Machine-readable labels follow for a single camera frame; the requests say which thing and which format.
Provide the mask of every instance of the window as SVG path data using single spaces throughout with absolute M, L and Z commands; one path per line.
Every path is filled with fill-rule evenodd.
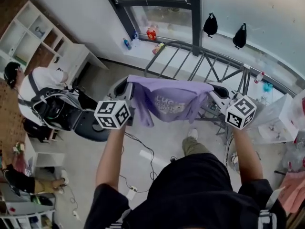
M 181 40 L 201 46 L 201 0 L 109 0 L 130 38 L 134 32 L 148 40 L 146 31 L 153 27 L 157 40 Z
M 186 9 L 158 6 L 131 7 L 132 23 L 138 33 L 147 28 L 156 30 L 159 37 L 192 43 L 192 12 Z

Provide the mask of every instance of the black t-shirt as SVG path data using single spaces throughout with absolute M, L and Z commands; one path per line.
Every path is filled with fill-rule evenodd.
M 99 185 L 85 228 L 257 229 L 260 210 L 272 192 L 263 179 L 242 185 L 236 193 L 227 169 L 214 155 L 194 154 L 165 167 L 147 200 L 131 211 L 125 196 Z M 271 212 L 277 215 L 277 229 L 284 229 L 286 214 L 279 201 Z
M 22 172 L 14 169 L 13 165 L 8 165 L 5 170 L 6 180 L 14 187 L 27 193 L 34 193 L 35 178 L 28 177 Z

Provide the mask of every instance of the hanging bag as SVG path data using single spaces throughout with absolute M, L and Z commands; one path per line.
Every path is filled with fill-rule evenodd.
M 215 35 L 218 30 L 217 20 L 213 13 L 209 13 L 209 17 L 204 23 L 203 31 L 208 34 L 208 37 Z
M 238 32 L 233 37 L 233 43 L 235 44 L 235 48 L 240 49 L 245 46 L 247 40 L 247 28 L 244 23 Z

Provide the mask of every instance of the white t-shirt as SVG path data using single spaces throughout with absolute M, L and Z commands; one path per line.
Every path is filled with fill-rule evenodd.
M 62 71 L 38 67 L 33 70 L 33 78 L 39 91 L 45 87 L 54 89 L 64 88 L 64 84 L 61 83 L 64 78 L 64 72 Z M 18 98 L 26 101 L 31 101 L 34 96 L 36 96 L 36 94 L 31 87 L 29 77 L 26 76 L 21 83 Z M 40 119 L 32 112 L 31 108 L 26 105 L 19 104 L 19 109 L 24 117 L 38 125 L 43 125 Z

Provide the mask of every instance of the white sneaker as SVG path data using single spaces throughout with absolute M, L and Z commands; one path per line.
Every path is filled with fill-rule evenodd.
M 61 177 L 65 179 L 64 184 L 68 185 L 69 179 L 68 179 L 68 173 L 66 170 L 61 170 Z
M 60 187 L 59 189 L 58 189 L 58 191 L 57 191 L 59 194 L 64 194 L 65 193 L 65 191 L 63 190 L 63 188 L 62 187 Z
M 191 129 L 189 131 L 189 133 L 187 134 L 187 136 L 188 137 L 191 136 L 191 137 L 195 138 L 195 140 L 197 140 L 198 139 L 198 131 L 197 131 L 197 129 L 196 128 Z

